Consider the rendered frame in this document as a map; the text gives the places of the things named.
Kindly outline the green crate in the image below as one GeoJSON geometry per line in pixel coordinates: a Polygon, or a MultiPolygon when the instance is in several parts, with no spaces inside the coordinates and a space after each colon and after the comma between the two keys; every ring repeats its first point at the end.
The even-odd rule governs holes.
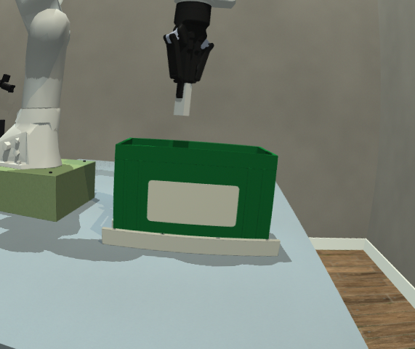
{"type": "Polygon", "coordinates": [[[258,146],[126,139],[115,150],[113,228],[269,239],[277,165],[258,146]]]}

